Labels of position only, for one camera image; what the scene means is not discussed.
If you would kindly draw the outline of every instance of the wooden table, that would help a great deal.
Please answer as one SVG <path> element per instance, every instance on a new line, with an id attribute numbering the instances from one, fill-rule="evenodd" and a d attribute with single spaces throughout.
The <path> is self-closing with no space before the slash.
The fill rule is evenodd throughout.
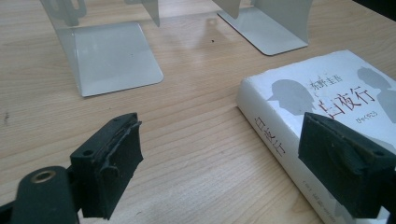
<path id="1" fill-rule="evenodd" d="M 130 19 L 119 10 L 94 22 Z M 0 203 L 25 175 L 67 167 L 110 119 L 137 112 L 145 159 L 110 221 L 82 223 L 321 223 L 236 106 L 239 82 L 340 49 L 396 77 L 396 23 L 350 0 L 314 0 L 309 46 L 269 57 L 217 10 L 161 0 L 159 28 L 137 13 L 164 81 L 82 98 L 40 2 L 0 1 Z"/>

